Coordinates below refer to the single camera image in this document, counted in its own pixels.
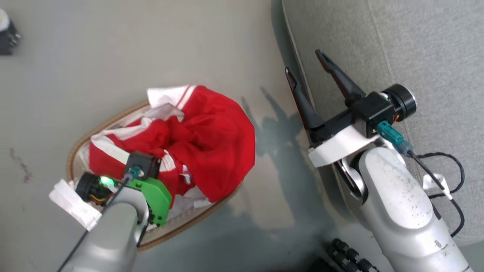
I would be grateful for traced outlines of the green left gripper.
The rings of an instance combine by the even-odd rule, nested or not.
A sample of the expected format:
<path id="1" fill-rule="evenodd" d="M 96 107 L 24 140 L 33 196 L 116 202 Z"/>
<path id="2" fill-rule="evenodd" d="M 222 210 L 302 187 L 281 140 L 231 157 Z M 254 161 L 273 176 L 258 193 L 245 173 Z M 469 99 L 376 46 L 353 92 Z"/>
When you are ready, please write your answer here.
<path id="1" fill-rule="evenodd" d="M 135 179 L 127 187 L 140 191 L 145 197 L 150 209 L 149 224 L 164 226 L 173 198 L 162 181 L 151 177 L 145 180 Z"/>

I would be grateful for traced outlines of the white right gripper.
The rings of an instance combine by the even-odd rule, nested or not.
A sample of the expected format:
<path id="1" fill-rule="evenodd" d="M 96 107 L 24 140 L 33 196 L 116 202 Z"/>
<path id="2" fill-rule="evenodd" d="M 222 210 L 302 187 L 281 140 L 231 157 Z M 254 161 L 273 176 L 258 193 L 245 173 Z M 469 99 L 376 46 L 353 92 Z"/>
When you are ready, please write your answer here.
<path id="1" fill-rule="evenodd" d="M 324 52 L 317 49 L 315 53 L 325 72 L 332 76 L 340 89 L 346 107 L 366 96 L 366 93 Z M 285 67 L 284 72 L 304 128 L 310 135 L 311 146 L 308 156 L 314 167 L 333 164 L 380 138 L 378 134 L 368 134 L 366 122 L 353 117 L 349 110 L 325 122 L 314 110 L 304 87 L 289 67 Z"/>

